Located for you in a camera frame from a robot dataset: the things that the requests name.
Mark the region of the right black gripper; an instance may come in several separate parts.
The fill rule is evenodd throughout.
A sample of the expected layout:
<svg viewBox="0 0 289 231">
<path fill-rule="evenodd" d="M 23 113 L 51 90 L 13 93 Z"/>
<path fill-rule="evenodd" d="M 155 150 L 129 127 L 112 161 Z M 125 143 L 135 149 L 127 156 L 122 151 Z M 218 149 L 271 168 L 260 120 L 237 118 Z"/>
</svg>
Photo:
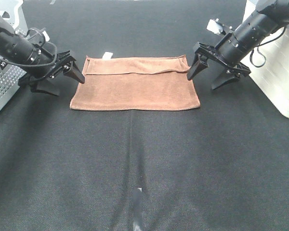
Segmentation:
<svg viewBox="0 0 289 231">
<path fill-rule="evenodd" d="M 212 90 L 216 90 L 224 85 L 239 81 L 240 76 L 238 76 L 238 74 L 246 77 L 251 73 L 251 70 L 241 62 L 238 62 L 237 64 L 227 63 L 226 60 L 218 53 L 218 50 L 211 45 L 197 42 L 193 47 L 193 51 L 195 53 L 195 57 L 187 73 L 188 80 L 192 80 L 197 74 L 209 67 L 208 59 L 213 60 L 226 69 L 214 79 L 211 84 Z"/>
</svg>

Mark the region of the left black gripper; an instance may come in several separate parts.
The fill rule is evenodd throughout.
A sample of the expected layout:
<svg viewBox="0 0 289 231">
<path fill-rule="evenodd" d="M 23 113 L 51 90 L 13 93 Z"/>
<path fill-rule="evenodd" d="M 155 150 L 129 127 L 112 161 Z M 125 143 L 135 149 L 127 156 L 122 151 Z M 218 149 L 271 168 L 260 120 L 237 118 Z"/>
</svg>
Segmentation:
<svg viewBox="0 0 289 231">
<path fill-rule="evenodd" d="M 18 86 L 30 86 L 33 93 L 59 96 L 60 90 L 49 81 L 59 74 L 70 77 L 81 84 L 85 83 L 85 77 L 79 70 L 72 51 L 59 53 L 51 65 L 44 64 L 43 66 L 30 66 L 23 69 L 26 74 L 18 79 Z"/>
</svg>

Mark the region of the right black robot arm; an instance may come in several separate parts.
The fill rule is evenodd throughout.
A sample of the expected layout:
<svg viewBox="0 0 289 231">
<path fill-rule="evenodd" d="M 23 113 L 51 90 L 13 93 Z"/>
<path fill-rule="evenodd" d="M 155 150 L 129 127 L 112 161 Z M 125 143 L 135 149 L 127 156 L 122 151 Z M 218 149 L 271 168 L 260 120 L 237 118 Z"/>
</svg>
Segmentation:
<svg viewBox="0 0 289 231">
<path fill-rule="evenodd" d="M 224 70 L 213 81 L 211 89 L 215 90 L 226 84 L 239 81 L 251 70 L 241 60 L 261 45 L 263 40 L 280 28 L 289 24 L 289 0 L 260 0 L 255 10 L 236 29 L 222 25 L 222 39 L 215 45 L 196 43 L 193 47 L 195 57 L 187 73 L 192 80 L 202 70 L 208 68 L 211 59 Z"/>
</svg>

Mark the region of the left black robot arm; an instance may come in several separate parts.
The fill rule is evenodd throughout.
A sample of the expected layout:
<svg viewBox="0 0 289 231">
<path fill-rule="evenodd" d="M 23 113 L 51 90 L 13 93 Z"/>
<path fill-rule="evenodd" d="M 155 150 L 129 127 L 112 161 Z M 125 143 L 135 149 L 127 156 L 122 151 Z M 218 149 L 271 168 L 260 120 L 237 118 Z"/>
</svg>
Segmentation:
<svg viewBox="0 0 289 231">
<path fill-rule="evenodd" d="M 0 16 L 0 62 L 20 67 L 25 74 L 18 86 L 29 86 L 33 93 L 58 96 L 59 89 L 50 79 L 59 74 L 83 84 L 85 77 L 79 70 L 72 51 L 58 52 L 57 46 L 47 41 L 44 29 L 33 28 L 34 35 L 21 35 Z"/>
</svg>

